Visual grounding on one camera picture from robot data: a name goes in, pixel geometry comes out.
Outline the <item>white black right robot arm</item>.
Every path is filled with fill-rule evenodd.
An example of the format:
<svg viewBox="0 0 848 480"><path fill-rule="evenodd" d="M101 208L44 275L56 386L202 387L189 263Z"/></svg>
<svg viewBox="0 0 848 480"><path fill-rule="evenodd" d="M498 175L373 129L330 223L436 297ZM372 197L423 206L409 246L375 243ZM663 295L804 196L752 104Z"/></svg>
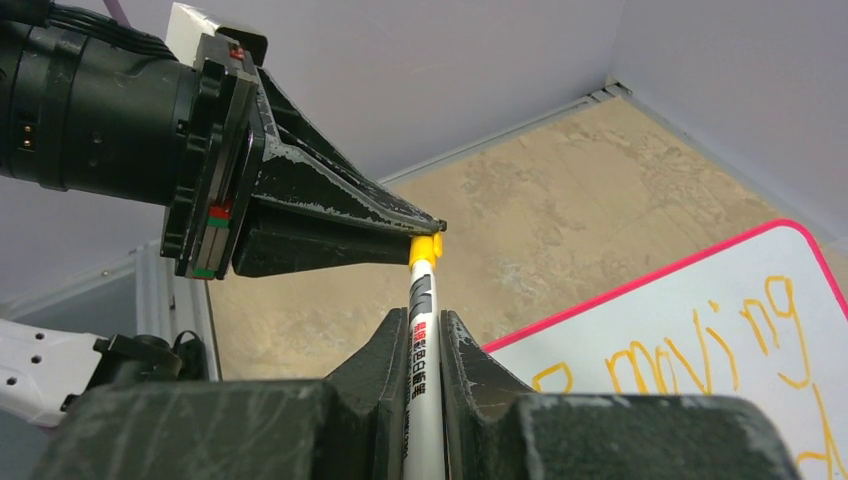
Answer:
<svg viewBox="0 0 848 480"><path fill-rule="evenodd" d="M406 479L406 313L322 379L214 382L198 338L1 325L1 408L57 433L35 479ZM444 445L424 479L796 479L751 403L697 395L542 394L442 313Z"/></svg>

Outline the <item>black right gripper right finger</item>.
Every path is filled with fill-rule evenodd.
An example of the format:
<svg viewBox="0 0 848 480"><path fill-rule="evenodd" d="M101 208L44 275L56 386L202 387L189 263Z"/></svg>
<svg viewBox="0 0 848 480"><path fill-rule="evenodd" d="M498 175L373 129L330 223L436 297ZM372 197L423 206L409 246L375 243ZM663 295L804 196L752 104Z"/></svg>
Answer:
<svg viewBox="0 0 848 480"><path fill-rule="evenodd" d="M454 479L796 479L775 426L740 398L543 394L439 320Z"/></svg>

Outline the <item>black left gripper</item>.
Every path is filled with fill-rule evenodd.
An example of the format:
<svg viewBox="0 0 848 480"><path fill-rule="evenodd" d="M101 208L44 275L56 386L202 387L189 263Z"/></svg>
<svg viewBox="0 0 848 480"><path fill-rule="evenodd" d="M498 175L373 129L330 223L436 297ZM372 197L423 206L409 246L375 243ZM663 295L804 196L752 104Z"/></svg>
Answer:
<svg viewBox="0 0 848 480"><path fill-rule="evenodd" d="M446 221L359 171L265 69L257 72L235 39L201 35L194 71L198 82L161 240L175 275L221 280L230 261L245 277L405 265L412 238L402 234L447 230ZM258 73L274 126L253 188L265 146ZM252 188L264 204L315 218L254 216L238 240Z"/></svg>

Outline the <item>pink framed whiteboard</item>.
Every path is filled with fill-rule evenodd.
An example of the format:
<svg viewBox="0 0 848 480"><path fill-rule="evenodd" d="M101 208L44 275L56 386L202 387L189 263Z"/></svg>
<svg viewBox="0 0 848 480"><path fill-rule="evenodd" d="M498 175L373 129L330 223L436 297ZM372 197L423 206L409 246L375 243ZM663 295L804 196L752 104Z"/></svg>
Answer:
<svg viewBox="0 0 848 480"><path fill-rule="evenodd" d="M758 226L487 351L545 393L745 399L805 478L847 475L847 300L796 221Z"/></svg>

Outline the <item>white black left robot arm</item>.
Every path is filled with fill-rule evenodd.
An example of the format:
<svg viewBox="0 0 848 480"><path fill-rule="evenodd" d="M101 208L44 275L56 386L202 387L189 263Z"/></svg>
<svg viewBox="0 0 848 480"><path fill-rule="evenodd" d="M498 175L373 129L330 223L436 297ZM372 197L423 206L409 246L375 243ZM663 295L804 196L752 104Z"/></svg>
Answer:
<svg viewBox="0 0 848 480"><path fill-rule="evenodd" d="M264 68L267 38L176 3L166 38L1 5L1 173L160 205L177 275L404 264L447 225L360 172Z"/></svg>

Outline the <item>yellow marker cap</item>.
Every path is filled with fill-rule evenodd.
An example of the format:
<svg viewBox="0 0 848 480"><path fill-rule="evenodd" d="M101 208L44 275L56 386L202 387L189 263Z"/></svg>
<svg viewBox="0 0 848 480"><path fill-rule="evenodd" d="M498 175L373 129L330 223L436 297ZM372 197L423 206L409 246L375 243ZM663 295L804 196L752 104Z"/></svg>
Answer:
<svg viewBox="0 0 848 480"><path fill-rule="evenodd" d="M426 262L432 268L443 256L443 235L437 232L429 236L415 236L411 240L408 265L413 269L418 262Z"/></svg>

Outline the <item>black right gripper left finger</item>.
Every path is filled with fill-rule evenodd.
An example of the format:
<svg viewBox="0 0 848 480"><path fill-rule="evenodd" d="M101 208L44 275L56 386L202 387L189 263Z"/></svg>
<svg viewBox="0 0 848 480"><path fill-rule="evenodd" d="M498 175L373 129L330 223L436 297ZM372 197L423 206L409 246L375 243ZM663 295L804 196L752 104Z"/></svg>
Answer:
<svg viewBox="0 0 848 480"><path fill-rule="evenodd" d="M70 410L36 479L397 479L407 312L322 379L104 386Z"/></svg>

